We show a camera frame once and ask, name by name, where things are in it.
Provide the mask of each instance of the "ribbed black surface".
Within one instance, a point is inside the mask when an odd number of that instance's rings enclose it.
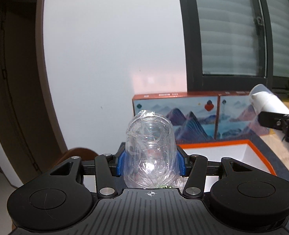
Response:
[[[12,234],[246,235],[253,233],[236,231],[224,226],[211,216],[202,201],[185,199],[177,189],[125,189],[114,199],[100,200],[84,221],[69,229],[50,233],[31,233],[19,228]],[[277,231],[259,234],[289,235],[289,232],[280,228]]]

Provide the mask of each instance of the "plastic wrap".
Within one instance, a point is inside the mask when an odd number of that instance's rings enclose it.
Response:
[[[140,111],[126,131],[124,180],[129,188],[176,187],[181,184],[171,122],[153,111]]]
[[[256,85],[252,88],[249,93],[249,98],[257,115],[262,111],[289,115],[289,109],[286,105],[263,84]],[[289,142],[285,140],[285,134],[281,130],[274,131],[289,151]]]

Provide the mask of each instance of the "round black pad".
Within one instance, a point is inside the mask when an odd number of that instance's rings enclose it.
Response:
[[[71,159],[15,190],[7,201],[13,223],[30,231],[56,231],[81,221],[92,195],[80,184],[81,160]]]
[[[29,202],[39,209],[52,209],[61,206],[66,200],[66,194],[57,189],[42,189],[33,193]]]
[[[231,172],[211,187],[210,204],[229,225],[271,225],[289,216],[289,182],[260,170]]]
[[[249,181],[240,184],[238,186],[238,191],[245,196],[264,198],[275,193],[275,188],[269,183]]]

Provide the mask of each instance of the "metal screw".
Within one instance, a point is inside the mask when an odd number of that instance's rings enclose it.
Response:
[[[201,192],[200,188],[197,187],[188,187],[186,193],[190,195],[197,195]]]
[[[111,187],[104,187],[100,190],[100,194],[103,195],[111,195],[115,192],[115,190]]]

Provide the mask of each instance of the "blue mountain illustration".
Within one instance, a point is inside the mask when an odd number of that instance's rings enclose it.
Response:
[[[208,124],[215,124],[216,115],[210,115],[208,117],[199,118],[198,121],[200,124],[208,125]]]
[[[226,115],[226,114],[220,114],[219,117],[218,117],[220,122],[223,121],[223,120],[227,120],[229,118],[230,118],[230,116]]]
[[[176,130],[175,139],[184,143],[197,143],[211,139],[199,123],[193,112],[186,115],[185,123]]]
[[[161,110],[157,110],[156,112],[162,114],[162,115],[165,115],[165,114],[168,114],[172,109],[168,106],[164,107],[163,109]]]
[[[178,108],[172,109],[166,117],[172,122],[173,126],[183,125],[186,121],[185,116]]]
[[[222,138],[229,138],[229,137],[233,137],[233,136],[238,136],[241,134],[241,129],[237,128],[237,129],[230,129],[227,132],[224,132],[222,134]]]

